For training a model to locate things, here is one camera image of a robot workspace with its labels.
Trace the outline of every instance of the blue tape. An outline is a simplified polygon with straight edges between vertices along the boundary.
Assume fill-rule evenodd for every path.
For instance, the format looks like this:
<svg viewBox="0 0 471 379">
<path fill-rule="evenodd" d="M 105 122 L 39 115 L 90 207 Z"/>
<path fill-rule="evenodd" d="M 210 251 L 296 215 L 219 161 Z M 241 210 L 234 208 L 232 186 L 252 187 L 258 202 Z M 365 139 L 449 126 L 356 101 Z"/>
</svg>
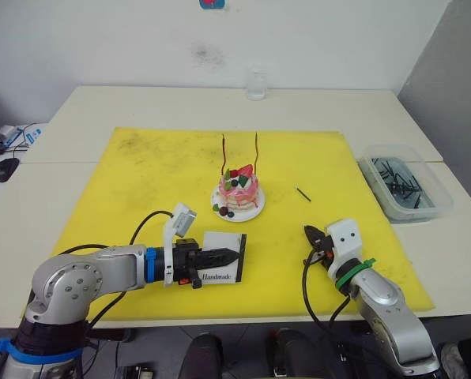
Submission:
<svg viewBox="0 0 471 379">
<path fill-rule="evenodd" d="M 65 362 L 70 359 L 77 358 L 83 354 L 83 349 L 79 348 L 68 353 L 57 354 L 57 355 L 30 355 L 19 351 L 11 343 L 10 338 L 0 339 L 0 352 L 9 353 L 11 357 L 16 359 L 18 362 L 27 363 L 29 365 L 48 365 L 51 363 Z"/>
<path fill-rule="evenodd" d="M 156 250 L 154 247 L 146 249 L 146 263 L 148 270 L 146 272 L 146 283 L 153 283 L 155 281 L 155 259 Z"/>
</svg>

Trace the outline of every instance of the yellow cutting mat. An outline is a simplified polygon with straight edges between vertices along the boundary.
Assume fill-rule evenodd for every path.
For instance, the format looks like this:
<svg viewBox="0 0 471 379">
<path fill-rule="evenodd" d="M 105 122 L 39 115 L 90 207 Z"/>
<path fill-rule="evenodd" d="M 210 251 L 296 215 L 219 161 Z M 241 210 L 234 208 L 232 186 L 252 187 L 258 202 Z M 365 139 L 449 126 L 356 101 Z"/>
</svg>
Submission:
<svg viewBox="0 0 471 379">
<path fill-rule="evenodd" d="M 253 133 L 224 135 L 225 168 L 254 162 Z M 261 132 L 258 147 L 257 175 L 266 206 L 251 221 L 229 223 L 218 218 L 209 203 L 223 162 L 221 132 L 115 129 L 55 254 L 85 243 L 126 245 L 146 215 L 157 209 L 172 210 L 180 201 L 198 214 L 187 237 L 202 245 L 205 231 L 246 233 L 247 247 L 241 283 L 200 290 L 153 283 L 127 293 L 105 320 L 306 315 L 301 276 L 303 259 L 311 248 L 303 225 L 323 229 L 347 217 L 359 224 L 364 258 L 376 258 L 373 268 L 401 286 L 410 307 L 433 307 L 341 134 Z M 136 243 L 162 246 L 165 217 L 152 218 Z M 311 267 L 308 289 L 317 313 L 332 313 L 343 300 L 320 265 Z M 106 295 L 95 301 L 90 317 L 112 298 Z M 353 304 L 347 312 L 355 312 Z"/>
</svg>

